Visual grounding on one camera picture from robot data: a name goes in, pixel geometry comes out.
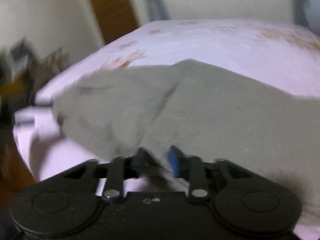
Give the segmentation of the grey knit pants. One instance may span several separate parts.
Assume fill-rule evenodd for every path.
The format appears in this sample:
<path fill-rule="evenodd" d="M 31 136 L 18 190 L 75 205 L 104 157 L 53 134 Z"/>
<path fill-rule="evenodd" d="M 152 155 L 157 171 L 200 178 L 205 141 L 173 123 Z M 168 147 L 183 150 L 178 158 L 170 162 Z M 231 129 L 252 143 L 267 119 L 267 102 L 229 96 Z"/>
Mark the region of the grey knit pants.
<path fill-rule="evenodd" d="M 54 101 L 62 133 L 111 161 L 146 148 L 165 174 L 177 146 L 228 159 L 295 192 L 319 224 L 319 101 L 194 60 L 100 70 Z"/>

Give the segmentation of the pink floral bed sheet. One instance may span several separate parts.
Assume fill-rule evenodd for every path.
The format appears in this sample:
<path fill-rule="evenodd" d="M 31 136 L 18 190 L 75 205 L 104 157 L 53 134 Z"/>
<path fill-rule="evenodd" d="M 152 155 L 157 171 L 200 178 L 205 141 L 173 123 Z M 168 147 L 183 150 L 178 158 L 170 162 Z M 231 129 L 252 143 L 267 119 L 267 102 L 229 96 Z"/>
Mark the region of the pink floral bed sheet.
<path fill-rule="evenodd" d="M 185 59 L 217 65 L 295 95 L 319 96 L 316 46 L 319 37 L 292 25 L 249 20 L 156 21 L 75 63 L 40 89 L 37 100 L 51 99 L 97 70 L 170 65 Z M 315 74 L 316 79 L 306 74 Z M 49 110 L 27 108 L 16 117 L 35 118 L 35 128 L 14 132 L 20 155 L 36 182 L 94 156 L 69 139 L 54 142 L 48 151 L 44 146 L 33 150 L 33 139 L 44 142 L 57 135 L 53 115 Z"/>

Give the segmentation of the brown wooden door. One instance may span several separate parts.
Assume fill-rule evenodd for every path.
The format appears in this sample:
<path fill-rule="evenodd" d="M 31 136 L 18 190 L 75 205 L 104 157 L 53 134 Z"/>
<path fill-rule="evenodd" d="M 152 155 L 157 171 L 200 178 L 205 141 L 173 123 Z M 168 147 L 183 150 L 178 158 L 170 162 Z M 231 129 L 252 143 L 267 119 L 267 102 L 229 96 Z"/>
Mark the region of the brown wooden door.
<path fill-rule="evenodd" d="M 91 0 L 91 4 L 106 44 L 138 28 L 129 0 Z"/>

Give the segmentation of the left grey curtain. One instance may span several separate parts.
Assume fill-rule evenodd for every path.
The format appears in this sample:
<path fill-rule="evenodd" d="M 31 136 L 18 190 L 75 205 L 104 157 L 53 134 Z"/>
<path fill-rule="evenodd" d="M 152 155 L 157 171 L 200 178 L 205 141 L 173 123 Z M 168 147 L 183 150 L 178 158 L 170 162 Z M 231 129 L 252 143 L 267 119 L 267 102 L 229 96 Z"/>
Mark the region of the left grey curtain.
<path fill-rule="evenodd" d="M 145 0 L 145 3 L 150 22 L 170 20 L 169 13 L 162 0 Z"/>

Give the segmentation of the grey curtain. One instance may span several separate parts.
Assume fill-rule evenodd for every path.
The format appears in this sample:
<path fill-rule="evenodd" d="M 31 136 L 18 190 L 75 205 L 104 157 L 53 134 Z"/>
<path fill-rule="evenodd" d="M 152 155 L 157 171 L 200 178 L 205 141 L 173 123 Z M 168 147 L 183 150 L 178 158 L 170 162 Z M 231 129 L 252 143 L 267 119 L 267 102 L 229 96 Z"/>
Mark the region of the grey curtain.
<path fill-rule="evenodd" d="M 306 18 L 305 6 L 309 0 L 293 0 L 294 23 L 300 26 L 309 27 Z"/>
<path fill-rule="evenodd" d="M 145 0 L 145 3 L 150 22 L 170 20 L 169 13 L 162 0 Z"/>

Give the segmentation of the right grey curtain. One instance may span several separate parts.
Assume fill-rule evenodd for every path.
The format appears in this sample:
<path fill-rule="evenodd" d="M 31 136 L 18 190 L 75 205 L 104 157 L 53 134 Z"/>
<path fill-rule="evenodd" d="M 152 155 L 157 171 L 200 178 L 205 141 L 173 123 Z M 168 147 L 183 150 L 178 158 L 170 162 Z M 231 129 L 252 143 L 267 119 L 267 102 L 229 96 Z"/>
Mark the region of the right grey curtain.
<path fill-rule="evenodd" d="M 294 23 L 300 26 L 309 27 L 306 18 L 305 6 L 309 0 L 293 0 Z"/>

